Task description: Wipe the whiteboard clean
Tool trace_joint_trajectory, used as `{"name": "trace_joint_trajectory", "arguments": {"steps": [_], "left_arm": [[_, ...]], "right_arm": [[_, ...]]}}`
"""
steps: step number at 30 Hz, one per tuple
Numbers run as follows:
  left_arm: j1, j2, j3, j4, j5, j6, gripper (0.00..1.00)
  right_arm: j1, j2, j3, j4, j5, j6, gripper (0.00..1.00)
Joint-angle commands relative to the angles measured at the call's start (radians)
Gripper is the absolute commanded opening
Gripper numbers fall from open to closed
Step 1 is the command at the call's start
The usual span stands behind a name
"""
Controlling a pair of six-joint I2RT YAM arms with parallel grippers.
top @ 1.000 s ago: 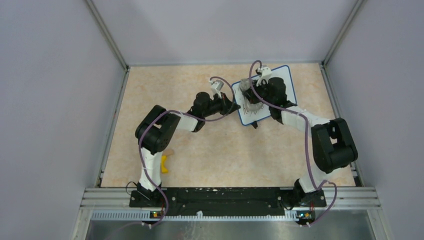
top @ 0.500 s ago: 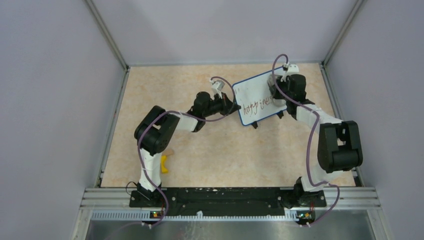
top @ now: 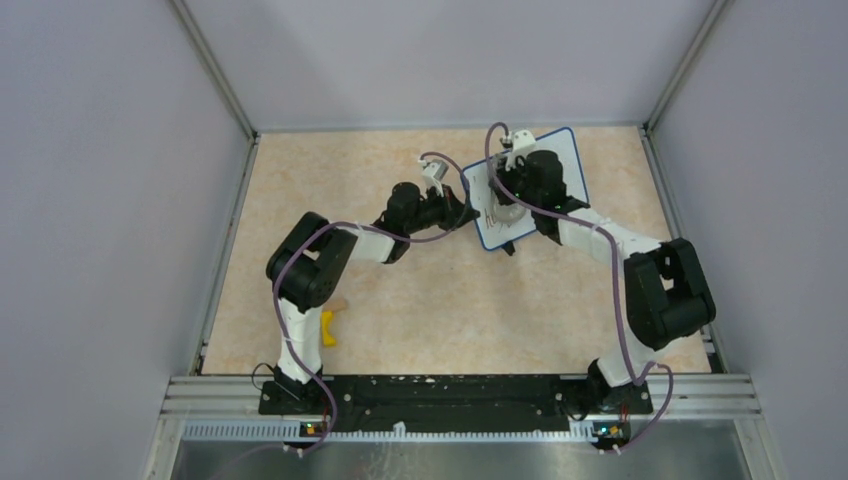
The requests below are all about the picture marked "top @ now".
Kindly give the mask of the grey oval whiteboard eraser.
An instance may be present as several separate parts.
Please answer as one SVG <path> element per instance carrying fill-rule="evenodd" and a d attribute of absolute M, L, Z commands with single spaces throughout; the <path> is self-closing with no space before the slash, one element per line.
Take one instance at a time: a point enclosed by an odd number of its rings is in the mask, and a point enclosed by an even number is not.
<path fill-rule="evenodd" d="M 514 225 L 527 213 L 527 209 L 517 203 L 503 204 L 497 197 L 491 199 L 491 216 L 495 223 Z"/>

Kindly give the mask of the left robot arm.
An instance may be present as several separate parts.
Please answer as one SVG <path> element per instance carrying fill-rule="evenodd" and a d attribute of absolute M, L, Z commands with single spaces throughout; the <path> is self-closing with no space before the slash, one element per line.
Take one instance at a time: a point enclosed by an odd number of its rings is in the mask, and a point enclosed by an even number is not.
<path fill-rule="evenodd" d="M 272 283 L 282 346 L 263 385 L 263 414 L 290 407 L 312 414 L 330 405 L 321 387 L 321 316 L 352 260 L 390 265 L 414 244 L 414 234 L 438 228 L 443 234 L 476 220 L 477 210 L 451 187 L 421 191 L 411 182 L 396 184 L 377 219 L 361 226 L 331 222 L 306 212 L 270 257 L 266 276 Z"/>

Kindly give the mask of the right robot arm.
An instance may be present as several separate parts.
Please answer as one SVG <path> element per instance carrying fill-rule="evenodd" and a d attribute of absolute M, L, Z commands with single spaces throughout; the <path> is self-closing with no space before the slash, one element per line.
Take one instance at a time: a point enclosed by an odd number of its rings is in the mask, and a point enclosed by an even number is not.
<path fill-rule="evenodd" d="M 636 233 L 573 196 L 563 163 L 549 149 L 498 153 L 464 171 L 474 208 L 507 226 L 534 231 L 610 267 L 617 346 L 593 360 L 573 394 L 580 413 L 632 405 L 666 351 L 716 317 L 695 246 Z"/>

